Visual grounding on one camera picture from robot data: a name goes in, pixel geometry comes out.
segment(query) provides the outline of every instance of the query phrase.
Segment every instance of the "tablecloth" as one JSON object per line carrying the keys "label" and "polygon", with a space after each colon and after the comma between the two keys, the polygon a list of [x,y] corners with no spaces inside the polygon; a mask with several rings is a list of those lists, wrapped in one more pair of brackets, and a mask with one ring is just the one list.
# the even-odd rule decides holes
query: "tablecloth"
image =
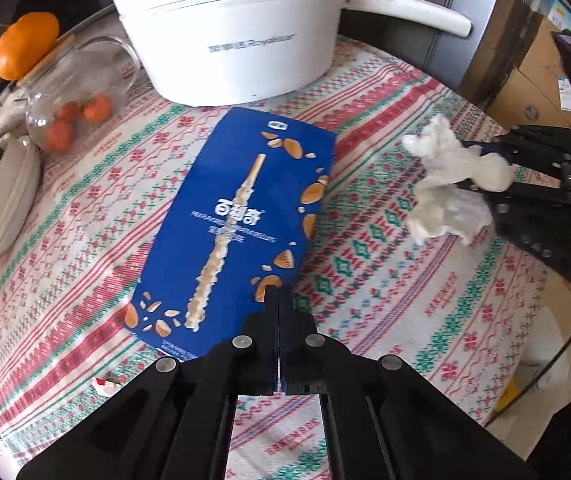
{"label": "tablecloth", "polygon": [[[337,136],[296,306],[357,354],[400,355],[486,420],[523,350],[545,268],[492,227],[468,247],[453,236],[413,243],[405,219],[422,168],[400,139],[436,113],[469,139],[501,128],[411,65],[341,37],[325,76],[248,107]],[[92,378],[125,384],[159,355],[124,328],[124,306],[227,109],[168,102],[145,80],[122,118],[46,161],[26,225],[0,258],[0,434],[20,463],[103,402]],[[328,476],[317,397],[240,399],[228,478]]]}

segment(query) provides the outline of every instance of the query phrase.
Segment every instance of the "glass pitcher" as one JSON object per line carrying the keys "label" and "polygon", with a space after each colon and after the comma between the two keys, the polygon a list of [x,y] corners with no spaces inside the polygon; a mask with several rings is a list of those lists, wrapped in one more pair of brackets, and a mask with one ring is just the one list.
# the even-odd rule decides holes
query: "glass pitcher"
{"label": "glass pitcher", "polygon": [[[134,64],[129,78],[99,43],[116,43],[128,53]],[[65,153],[74,141],[125,109],[140,71],[134,48],[122,38],[97,36],[81,44],[72,35],[65,38],[18,83],[28,100],[30,137],[48,153]]]}

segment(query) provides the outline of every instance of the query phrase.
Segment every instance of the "pejoy biscuit stick box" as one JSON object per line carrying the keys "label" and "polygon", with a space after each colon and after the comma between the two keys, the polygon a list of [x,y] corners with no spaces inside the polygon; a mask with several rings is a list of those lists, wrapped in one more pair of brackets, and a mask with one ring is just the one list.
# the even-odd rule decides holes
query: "pejoy biscuit stick box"
{"label": "pejoy biscuit stick box", "polygon": [[334,141],[311,124],[232,108],[163,221],[126,326],[181,360],[239,335],[267,285],[296,282]]}

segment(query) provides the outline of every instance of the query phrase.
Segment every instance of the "glass handle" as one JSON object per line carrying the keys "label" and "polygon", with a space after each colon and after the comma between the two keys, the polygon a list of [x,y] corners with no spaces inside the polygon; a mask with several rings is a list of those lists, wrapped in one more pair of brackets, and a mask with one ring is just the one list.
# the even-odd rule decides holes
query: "glass handle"
{"label": "glass handle", "polygon": [[128,85],[128,90],[126,90],[126,91],[130,91],[130,89],[132,88],[132,85],[134,84],[134,80],[139,75],[139,72],[141,72],[141,60],[139,60],[139,56],[137,55],[133,46],[128,41],[124,40],[123,38],[119,38],[118,36],[112,36],[110,34],[106,34],[105,36],[97,36],[96,38],[91,38],[88,41],[86,41],[85,43],[80,44],[80,46],[78,48],[81,50],[82,48],[85,48],[86,46],[88,46],[90,44],[102,43],[102,42],[119,44],[121,47],[123,47],[123,49],[131,57],[131,59],[134,63],[134,70],[133,70],[132,76],[130,78],[130,85]]}

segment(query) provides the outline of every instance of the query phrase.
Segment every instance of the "orange fruit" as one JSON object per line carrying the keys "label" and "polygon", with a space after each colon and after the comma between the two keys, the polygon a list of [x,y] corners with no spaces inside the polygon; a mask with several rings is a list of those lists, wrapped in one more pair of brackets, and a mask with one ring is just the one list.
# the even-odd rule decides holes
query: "orange fruit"
{"label": "orange fruit", "polygon": [[0,78],[24,77],[59,37],[59,20],[51,12],[29,12],[9,26],[0,37]]}
{"label": "orange fruit", "polygon": [[70,101],[59,108],[59,110],[54,113],[54,116],[63,121],[74,122],[82,116],[82,108],[79,106],[79,103]]}
{"label": "orange fruit", "polygon": [[88,123],[102,123],[112,113],[112,101],[105,94],[97,94],[83,105],[83,118]]}
{"label": "orange fruit", "polygon": [[52,153],[63,153],[72,144],[72,126],[68,121],[57,119],[46,132],[46,147]]}

